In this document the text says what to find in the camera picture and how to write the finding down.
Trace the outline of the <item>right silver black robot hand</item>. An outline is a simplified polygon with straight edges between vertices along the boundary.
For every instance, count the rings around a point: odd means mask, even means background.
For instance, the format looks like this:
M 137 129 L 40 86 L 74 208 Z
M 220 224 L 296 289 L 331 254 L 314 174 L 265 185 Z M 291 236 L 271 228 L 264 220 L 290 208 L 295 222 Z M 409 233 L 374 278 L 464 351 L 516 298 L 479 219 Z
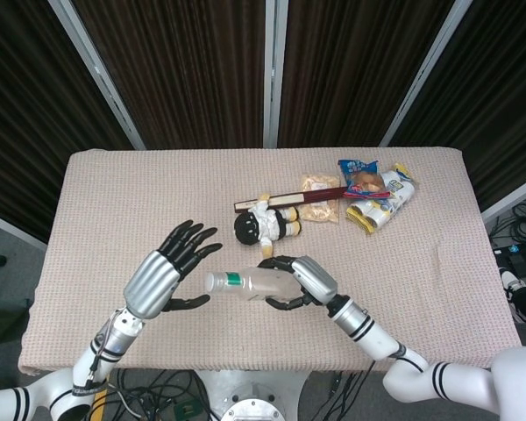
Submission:
M 267 298 L 266 303 L 276 310 L 294 310 L 311 303 L 317 306 L 328 304 L 338 293 L 337 282 L 309 256 L 276 256 L 264 259 L 258 268 L 279 270 L 290 273 L 300 285 L 301 296 L 288 302 Z

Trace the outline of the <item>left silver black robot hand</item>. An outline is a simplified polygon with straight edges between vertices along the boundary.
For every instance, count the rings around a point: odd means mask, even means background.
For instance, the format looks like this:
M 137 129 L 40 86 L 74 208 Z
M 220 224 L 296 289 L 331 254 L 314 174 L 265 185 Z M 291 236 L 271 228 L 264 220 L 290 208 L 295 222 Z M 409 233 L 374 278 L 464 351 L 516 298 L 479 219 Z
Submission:
M 174 298 L 173 294 L 198 264 L 220 250 L 220 243 L 203 242 L 217 233 L 216 227 L 186 220 L 177 225 L 139 265 L 124 288 L 126 309 L 136 318 L 154 319 L 162 312 L 193 310 L 210 301 L 204 294 L 196 298 Z

